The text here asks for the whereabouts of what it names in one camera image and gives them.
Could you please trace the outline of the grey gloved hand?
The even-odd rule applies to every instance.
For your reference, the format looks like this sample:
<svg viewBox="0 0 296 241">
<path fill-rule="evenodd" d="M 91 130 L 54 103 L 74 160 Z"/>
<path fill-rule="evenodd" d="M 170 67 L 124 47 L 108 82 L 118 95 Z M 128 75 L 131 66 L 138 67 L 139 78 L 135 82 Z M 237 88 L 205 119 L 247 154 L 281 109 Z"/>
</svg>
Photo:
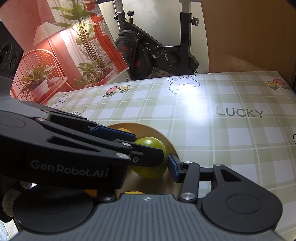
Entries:
<svg viewBox="0 0 296 241">
<path fill-rule="evenodd" d="M 10 222 L 13 219 L 13 203 L 15 199 L 31 189 L 34 186 L 32 183 L 10 180 L 1 184 L 1 221 Z"/>
</svg>

